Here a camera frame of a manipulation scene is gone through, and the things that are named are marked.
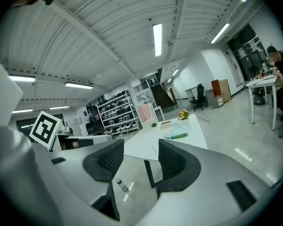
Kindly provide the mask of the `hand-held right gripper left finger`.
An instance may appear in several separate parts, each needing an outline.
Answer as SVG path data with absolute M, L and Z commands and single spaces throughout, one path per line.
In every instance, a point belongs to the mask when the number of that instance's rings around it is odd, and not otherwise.
M 112 180 L 124 159 L 122 139 L 49 155 L 66 184 L 84 202 L 114 220 L 120 219 Z

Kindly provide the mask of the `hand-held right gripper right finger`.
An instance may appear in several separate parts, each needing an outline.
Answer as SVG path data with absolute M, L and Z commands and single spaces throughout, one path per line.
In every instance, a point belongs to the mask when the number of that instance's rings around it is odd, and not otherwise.
M 208 149 L 160 139 L 158 160 L 158 200 L 141 226 L 247 226 L 272 192 L 236 160 Z

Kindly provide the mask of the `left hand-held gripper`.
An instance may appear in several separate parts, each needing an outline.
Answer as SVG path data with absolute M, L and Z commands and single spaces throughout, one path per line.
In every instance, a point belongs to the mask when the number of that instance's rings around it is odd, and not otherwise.
M 38 115 L 29 137 L 49 152 L 82 148 L 113 139 L 111 135 L 73 136 L 70 128 L 65 127 L 61 119 L 44 111 Z

